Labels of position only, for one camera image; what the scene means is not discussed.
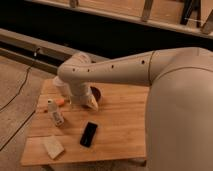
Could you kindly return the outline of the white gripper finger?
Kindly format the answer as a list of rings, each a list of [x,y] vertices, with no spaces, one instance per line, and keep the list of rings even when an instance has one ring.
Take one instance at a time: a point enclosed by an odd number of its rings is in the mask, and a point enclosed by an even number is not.
[[[92,96],[92,97],[88,100],[87,106],[90,107],[91,109],[95,110],[95,111],[98,110],[98,103],[97,103],[97,101],[96,101],[96,99],[95,99],[94,96]]]

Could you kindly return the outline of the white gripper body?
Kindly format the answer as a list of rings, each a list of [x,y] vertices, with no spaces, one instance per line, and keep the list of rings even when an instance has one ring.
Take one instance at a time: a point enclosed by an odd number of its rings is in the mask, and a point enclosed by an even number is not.
[[[93,94],[87,83],[70,84],[70,100],[73,104],[92,105]]]

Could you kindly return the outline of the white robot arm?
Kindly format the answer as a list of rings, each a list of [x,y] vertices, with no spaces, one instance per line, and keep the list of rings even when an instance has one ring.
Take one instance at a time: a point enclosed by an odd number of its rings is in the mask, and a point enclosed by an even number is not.
[[[90,82],[148,86],[148,171],[213,171],[213,51],[163,49],[98,63],[76,53],[57,75],[82,105],[91,99]]]

